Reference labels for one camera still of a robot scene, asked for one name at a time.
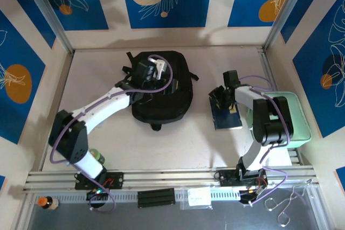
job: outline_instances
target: light green container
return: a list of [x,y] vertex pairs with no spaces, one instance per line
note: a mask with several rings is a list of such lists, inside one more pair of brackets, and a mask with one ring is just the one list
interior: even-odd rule
[[[284,96],[287,99],[287,103],[289,105],[289,109],[291,113],[293,131],[294,131],[288,148],[298,148],[302,146],[304,143],[309,142],[312,139],[311,129],[304,115],[300,100],[298,99],[297,95],[291,92],[269,92],[265,94],[272,98],[278,97],[278,96]],[[254,138],[253,131],[252,131],[252,128],[253,128],[253,111],[252,110],[248,110],[247,122],[248,122],[248,127],[251,129],[251,133]]]

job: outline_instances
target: floor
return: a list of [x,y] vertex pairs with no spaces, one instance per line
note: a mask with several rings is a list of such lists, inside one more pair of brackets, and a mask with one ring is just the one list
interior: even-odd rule
[[[123,66],[130,66],[126,52],[174,50],[181,52],[189,70],[197,74],[193,82],[194,98],[184,118],[164,125],[155,132],[150,125],[132,117],[130,108],[121,110],[97,126],[88,136],[89,148],[98,149],[110,170],[193,169],[236,166],[252,144],[245,115],[239,106],[242,129],[215,131],[208,93],[223,85],[223,72],[235,69],[239,77],[265,76],[256,47],[184,47],[156,49],[116,49],[76,51],[60,104],[73,111],[107,93],[125,77]],[[264,81],[243,81],[267,87]],[[273,149],[266,161],[269,166],[291,165],[286,149]],[[65,164],[52,165],[46,156],[43,171],[74,170]]]

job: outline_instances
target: wire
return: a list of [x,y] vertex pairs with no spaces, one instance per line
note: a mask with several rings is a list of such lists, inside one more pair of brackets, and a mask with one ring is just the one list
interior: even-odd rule
[[273,100],[271,97],[269,97],[268,95],[266,95],[266,94],[264,94],[264,93],[261,93],[261,92],[255,90],[254,88],[251,88],[251,91],[253,91],[253,92],[257,93],[257,94],[262,95],[263,97],[265,97],[266,99],[268,99],[268,100],[271,102],[271,104],[273,105],[275,111],[276,111],[277,114],[278,114],[278,117],[279,117],[279,119],[280,119],[280,122],[281,122],[281,124],[282,124],[282,126],[283,126],[283,128],[284,128],[284,132],[285,132],[285,135],[286,135],[286,144],[272,145],[272,146],[266,151],[266,153],[264,153],[264,155],[263,155],[262,158],[260,159],[260,164],[262,164],[263,161],[265,160],[265,158],[268,156],[268,154],[271,152],[272,149],[274,149],[274,148],[287,147],[287,146],[290,144],[290,141],[291,141],[291,140],[290,140],[290,133],[289,133],[289,130],[288,130],[288,128],[287,128],[287,125],[286,125],[286,122],[285,122],[285,120],[284,120],[284,117],[282,116],[282,114],[281,114],[281,112],[280,112],[280,110],[279,110],[277,104],[274,102],[274,100]]
[[[263,161],[265,160],[265,158],[268,156],[268,154],[270,153],[270,151],[274,148],[281,148],[281,147],[286,147],[290,144],[290,133],[289,133],[289,130],[287,128],[287,125],[286,125],[286,122],[279,110],[279,107],[275,104],[274,100],[269,97],[268,95],[264,94],[264,93],[261,93],[260,91],[257,91],[255,90],[254,88],[251,88],[251,91],[257,93],[257,94],[260,94],[262,95],[263,97],[267,98],[273,105],[274,109],[276,110],[277,114],[278,114],[278,117],[281,121],[281,124],[284,128],[284,132],[285,132],[285,135],[286,135],[286,144],[282,144],[282,145],[276,145],[276,146],[271,146],[265,153],[264,155],[262,156],[262,158],[260,159],[260,164],[263,163]],[[275,191],[280,185],[282,185],[288,178],[288,175],[286,172],[283,172],[283,171],[280,171],[280,170],[275,170],[275,169],[270,169],[270,168],[267,168],[265,166],[263,166],[263,169],[266,170],[266,171],[271,171],[271,172],[279,172],[279,173],[282,173],[284,175],[284,179],[279,183],[277,184],[273,189],[271,189],[269,192],[267,192],[265,195],[263,195],[262,197],[260,197],[259,199],[253,201],[253,202],[249,202],[248,205],[252,206],[254,205],[255,203],[259,202],[260,200],[262,200],[263,198],[267,197],[268,195],[270,195],[273,191]]]
[[277,184],[273,189],[271,189],[269,192],[267,192],[266,194],[264,194],[262,197],[258,198],[257,200],[253,201],[252,203],[250,203],[249,205],[252,206],[255,203],[259,202],[260,200],[262,200],[263,198],[267,197],[268,195],[270,195],[273,191],[275,191],[280,185],[282,185],[288,178],[288,175],[286,172],[280,171],[280,170],[275,170],[275,169],[271,169],[271,168],[267,168],[265,166],[263,166],[263,169],[266,171],[271,171],[271,172],[278,172],[284,175],[284,179]]
[[260,78],[260,79],[263,79],[265,80],[267,83],[270,84],[271,88],[264,88],[264,87],[259,87],[259,86],[253,86],[259,90],[263,90],[263,91],[273,91],[273,84],[265,77],[263,76],[260,76],[260,75],[247,75],[247,76],[244,76],[242,78],[239,78],[239,80],[242,80],[242,79],[246,79],[246,78]]
[[259,179],[262,179],[266,185],[268,185],[267,181],[265,180],[264,177],[259,177]]
[[[129,89],[129,90],[123,90],[117,93],[112,94],[110,97],[104,97],[103,99],[99,100],[98,102],[94,103],[93,105],[89,106],[88,108],[85,109],[84,112],[78,114],[76,117],[74,117],[73,119],[71,119],[71,121],[62,129],[62,131],[60,132],[59,136],[57,137],[53,147],[52,147],[52,151],[50,153],[50,162],[52,164],[59,164],[59,163],[65,163],[68,162],[68,160],[63,159],[63,160],[59,160],[59,161],[55,161],[54,160],[54,154],[56,151],[57,146],[59,145],[63,135],[66,133],[66,131],[69,129],[69,127],[78,119],[80,119],[81,117],[83,117],[84,115],[86,115],[89,111],[91,111],[92,109],[96,108],[97,106],[101,105],[102,103],[118,96],[118,95],[122,95],[122,94],[127,94],[127,93],[144,93],[144,94],[154,94],[154,93],[159,93],[163,90],[165,90],[172,82],[173,80],[173,68],[171,67],[171,65],[168,63],[168,61],[163,58],[162,56],[156,55],[156,54],[152,54],[150,55],[147,59],[150,58],[157,58],[157,59],[161,59],[163,61],[165,61],[165,63],[167,63],[167,66],[169,68],[170,71],[170,78],[169,81],[161,88],[159,89],[155,89],[155,90],[143,90],[143,89]],[[101,188],[103,191],[105,191],[113,200],[113,208],[109,211],[101,211],[101,210],[95,210],[96,212],[100,212],[100,213],[109,213],[115,210],[116,208],[116,201],[115,198],[111,195],[110,191],[108,189],[106,189],[105,187],[103,187],[101,184],[99,184],[96,180],[92,179],[90,176],[88,176],[85,172],[83,172],[83,170],[81,168],[79,168],[78,166],[73,164],[73,167],[77,169],[77,171],[80,171],[80,173],[87,178],[89,181],[91,181],[92,183],[94,183],[97,187]]]

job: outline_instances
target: bottle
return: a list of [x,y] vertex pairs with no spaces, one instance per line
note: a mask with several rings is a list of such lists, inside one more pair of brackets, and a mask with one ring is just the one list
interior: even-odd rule
[[45,210],[56,210],[59,206],[59,200],[50,196],[40,197],[37,204]]
[[96,160],[100,163],[100,164],[104,164],[104,162],[106,161],[106,159],[104,158],[104,156],[101,154],[101,153],[99,153],[98,152],[98,150],[97,149],[90,149],[89,150],[90,151],[90,153],[91,153],[91,155],[94,157],[94,158],[96,158]]

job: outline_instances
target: black object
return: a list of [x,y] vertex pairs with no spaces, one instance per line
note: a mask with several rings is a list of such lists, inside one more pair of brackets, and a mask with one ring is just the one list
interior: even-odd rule
[[[61,110],[55,116],[48,143],[54,146],[63,128],[73,119],[72,113]],[[87,131],[84,121],[75,121],[64,133],[56,150],[71,164],[80,161],[88,151]]]
[[224,85],[216,87],[209,96],[217,101],[217,106],[221,110],[229,109],[229,106],[235,104],[235,89],[241,85],[238,80],[236,70],[230,70],[223,73]]
[[175,203],[174,188],[138,192],[138,208],[173,205]]
[[[236,70],[223,73],[223,79],[225,88],[219,86],[209,93],[209,96],[217,101],[219,109],[228,109],[229,106],[236,103],[236,88],[248,85],[241,84]],[[291,138],[293,136],[293,125],[287,99],[279,96],[274,97],[273,101],[284,118]],[[271,119],[270,115],[278,116],[278,113],[269,100],[263,98],[253,100],[253,134],[255,140],[261,143],[262,146],[274,143],[280,144],[287,140],[280,118]]]
[[[258,171],[247,171],[244,175],[239,167],[235,170],[219,170],[215,174],[215,178],[220,182],[221,187],[236,187],[236,186],[258,186],[260,178],[267,179],[266,171],[264,169]],[[242,204],[248,204],[249,201],[256,200],[257,196],[267,188],[265,183],[260,184],[258,190],[240,191]]]
[[[136,76],[133,71],[137,71],[138,64],[147,60],[152,54],[162,56],[169,62],[173,71],[173,81],[164,92],[146,94],[143,100],[134,102],[132,104],[132,114],[137,120],[149,123],[153,130],[159,131],[162,124],[182,119],[189,109],[193,98],[191,79],[198,80],[198,77],[189,72],[184,56],[176,51],[141,52],[134,58],[129,52],[127,55],[132,63],[132,68],[123,67],[122,70],[132,77]],[[160,80],[148,83],[144,81],[141,88],[157,89],[163,87],[168,82],[169,77],[170,71],[166,69],[162,73]]]
[[[94,183],[85,178],[82,174],[75,174],[75,189],[76,190],[92,190],[94,188],[98,189]],[[95,181],[100,185],[103,185],[107,180],[113,180],[105,186],[105,188],[110,190],[120,190],[123,184],[123,172],[108,172],[105,168],[101,173],[95,178]]]
[[[279,96],[274,97],[273,101],[284,118],[291,138],[293,136],[293,125],[287,99]],[[278,116],[276,109],[269,100],[256,99],[253,101],[253,133],[256,141],[263,146],[274,143],[280,144],[287,140],[280,118],[272,120],[270,114]]]

